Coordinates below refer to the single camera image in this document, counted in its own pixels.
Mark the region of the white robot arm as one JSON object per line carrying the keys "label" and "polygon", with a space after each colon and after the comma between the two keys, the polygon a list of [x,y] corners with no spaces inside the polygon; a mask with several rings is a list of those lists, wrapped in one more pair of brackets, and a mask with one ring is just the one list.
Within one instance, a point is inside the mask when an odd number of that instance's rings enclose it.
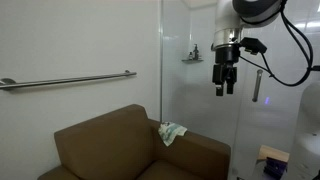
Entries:
{"label": "white robot arm", "polygon": [[222,96],[226,89],[228,94],[234,92],[237,82],[237,68],[240,47],[258,47],[266,51],[259,41],[252,38],[241,38],[244,28],[264,27],[272,23],[283,9],[283,0],[217,0],[215,15],[214,40],[211,50],[215,53],[212,82],[216,87],[216,95]]}

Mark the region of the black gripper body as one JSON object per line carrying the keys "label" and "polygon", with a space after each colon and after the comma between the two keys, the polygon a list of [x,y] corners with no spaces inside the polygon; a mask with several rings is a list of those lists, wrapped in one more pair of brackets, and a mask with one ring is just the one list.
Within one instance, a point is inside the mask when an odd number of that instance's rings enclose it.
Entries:
{"label": "black gripper body", "polygon": [[240,50],[237,45],[218,48],[215,52],[213,66],[213,82],[234,84],[237,81],[237,68],[234,66],[239,61]]}

